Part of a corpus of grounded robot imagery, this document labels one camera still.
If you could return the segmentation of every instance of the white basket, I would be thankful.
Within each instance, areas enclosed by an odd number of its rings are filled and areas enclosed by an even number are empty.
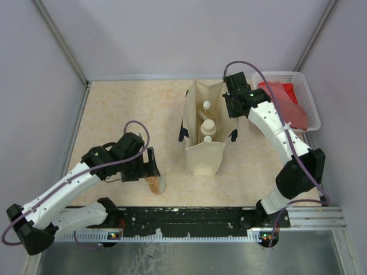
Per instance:
[[[269,82],[279,81],[281,83],[292,83],[298,104],[307,113],[309,128],[307,131],[316,131],[321,127],[320,117],[316,109],[310,87],[305,76],[299,72],[263,72]],[[252,85],[256,89],[263,79],[258,73],[252,75]],[[294,132],[304,132],[304,130],[293,129]]]

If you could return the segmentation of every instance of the red fabric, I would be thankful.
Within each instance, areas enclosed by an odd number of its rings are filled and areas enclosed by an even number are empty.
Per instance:
[[[270,83],[270,87],[279,102],[280,110],[282,111],[286,123],[291,122],[291,128],[293,129],[307,130],[308,123],[306,112],[301,106],[295,104],[293,100],[291,100],[291,98],[284,90],[284,86],[282,85],[282,83],[272,82]],[[273,100],[265,84],[259,85],[259,88],[264,89],[264,91],[270,96],[271,100]]]
[[[264,86],[265,82],[259,83],[259,86],[260,85]],[[284,90],[286,91],[287,95],[293,101],[293,103],[298,105],[298,101],[297,101],[296,95],[294,94],[294,90],[293,90],[293,84],[292,83],[282,83],[282,86],[283,86]]]

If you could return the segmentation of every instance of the white cap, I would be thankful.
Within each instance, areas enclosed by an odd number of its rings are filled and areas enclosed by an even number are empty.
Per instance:
[[[211,136],[204,136],[204,141],[205,142],[211,142],[212,141],[212,137]]]
[[[210,101],[204,101],[204,103],[202,104],[202,107],[204,108],[204,110],[209,110],[210,109]]]
[[[206,119],[204,120],[203,124],[202,124],[203,128],[206,130],[206,131],[212,131],[214,130],[214,127],[216,126],[214,121],[211,120],[211,119]]]

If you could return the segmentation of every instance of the beige bag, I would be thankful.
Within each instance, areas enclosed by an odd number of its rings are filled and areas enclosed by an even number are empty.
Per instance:
[[[186,142],[186,164],[193,175],[215,175],[223,158],[225,142],[231,138],[236,141],[239,119],[230,119],[222,94],[227,91],[223,82],[207,86],[194,80],[186,94],[183,107],[183,119],[178,140]],[[215,112],[214,122],[217,127],[215,141],[198,140],[197,110],[205,100],[210,101],[210,108]]]

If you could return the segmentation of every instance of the white wall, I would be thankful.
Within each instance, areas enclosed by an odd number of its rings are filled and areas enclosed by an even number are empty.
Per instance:
[[[0,8],[0,231],[6,209],[57,179],[83,85],[31,1]],[[10,232],[9,241],[16,241]],[[19,274],[25,249],[0,244],[1,274]]]
[[[100,80],[221,77],[238,59],[292,70],[329,1],[43,2],[87,79]]]
[[[367,254],[366,10],[366,1],[340,1],[302,69],[321,117],[312,137],[326,153],[324,178],[361,258]]]

